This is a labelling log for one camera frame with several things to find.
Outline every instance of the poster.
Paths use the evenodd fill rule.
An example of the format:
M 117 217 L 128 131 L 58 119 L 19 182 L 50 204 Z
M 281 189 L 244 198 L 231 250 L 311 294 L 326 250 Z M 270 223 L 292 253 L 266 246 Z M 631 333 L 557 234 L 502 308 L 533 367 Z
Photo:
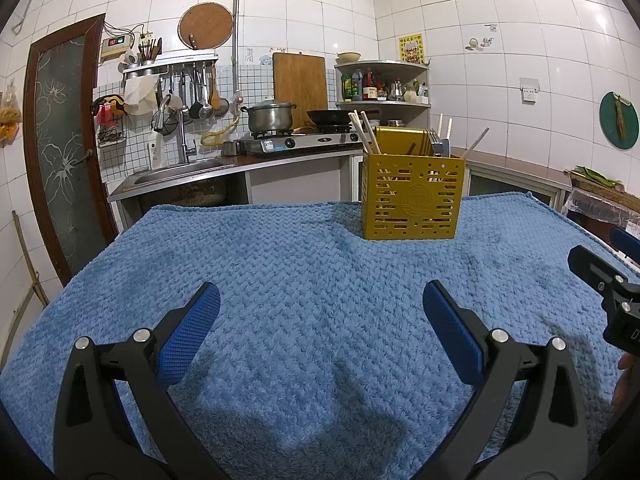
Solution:
M 400 61 L 424 65 L 424 45 L 421 34 L 400 38 Z

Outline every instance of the bowl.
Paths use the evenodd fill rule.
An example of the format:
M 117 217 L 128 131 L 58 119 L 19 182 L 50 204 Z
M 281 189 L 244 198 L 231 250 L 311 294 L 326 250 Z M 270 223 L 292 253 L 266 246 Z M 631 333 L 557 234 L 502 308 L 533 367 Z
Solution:
M 357 52 L 343 52 L 338 54 L 338 63 L 354 63 L 360 59 L 360 56 Z

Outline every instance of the electrical outlet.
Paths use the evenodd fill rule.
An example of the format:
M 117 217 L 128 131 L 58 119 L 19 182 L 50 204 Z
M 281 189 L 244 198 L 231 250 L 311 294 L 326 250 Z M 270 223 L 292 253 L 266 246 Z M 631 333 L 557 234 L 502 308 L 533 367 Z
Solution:
M 535 88 L 523 88 L 522 99 L 524 102 L 535 103 L 536 102 L 536 89 Z

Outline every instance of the round wooden lid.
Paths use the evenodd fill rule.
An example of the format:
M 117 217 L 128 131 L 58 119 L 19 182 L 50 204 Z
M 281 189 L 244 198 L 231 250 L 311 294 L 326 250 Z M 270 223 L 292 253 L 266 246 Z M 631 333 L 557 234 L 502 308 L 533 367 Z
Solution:
M 234 19 L 226 7 L 212 2 L 188 9 L 178 23 L 180 40 L 193 50 L 217 48 L 229 39 Z

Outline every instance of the wooden cutting board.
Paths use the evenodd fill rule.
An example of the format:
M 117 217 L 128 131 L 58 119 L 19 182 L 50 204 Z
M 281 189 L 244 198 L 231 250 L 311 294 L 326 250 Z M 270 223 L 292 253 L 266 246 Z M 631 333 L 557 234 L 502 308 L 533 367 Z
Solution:
M 273 92 L 278 101 L 295 103 L 293 127 L 313 125 L 308 110 L 327 110 L 324 57 L 273 54 Z

